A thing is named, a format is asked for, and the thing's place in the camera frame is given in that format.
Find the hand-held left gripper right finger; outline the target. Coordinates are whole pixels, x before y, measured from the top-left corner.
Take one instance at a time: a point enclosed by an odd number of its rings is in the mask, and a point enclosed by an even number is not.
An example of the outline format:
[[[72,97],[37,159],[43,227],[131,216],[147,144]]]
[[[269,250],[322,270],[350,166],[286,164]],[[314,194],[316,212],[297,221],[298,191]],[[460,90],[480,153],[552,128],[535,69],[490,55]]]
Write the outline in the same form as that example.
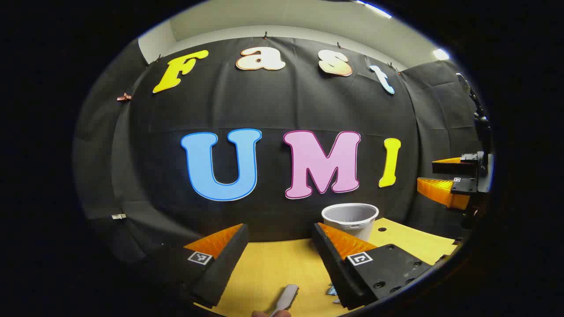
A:
[[[314,224],[312,239],[348,310],[393,295],[431,267],[393,243],[377,247],[322,223]]]

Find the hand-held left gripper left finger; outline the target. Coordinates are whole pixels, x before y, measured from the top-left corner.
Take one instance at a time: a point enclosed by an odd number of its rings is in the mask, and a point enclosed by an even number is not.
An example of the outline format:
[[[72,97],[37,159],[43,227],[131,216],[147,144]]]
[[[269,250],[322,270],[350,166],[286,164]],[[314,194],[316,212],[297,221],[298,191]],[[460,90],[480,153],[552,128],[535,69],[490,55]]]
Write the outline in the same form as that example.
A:
[[[148,277],[184,301],[212,308],[248,242],[248,225],[238,224],[184,246],[163,247],[148,256]]]

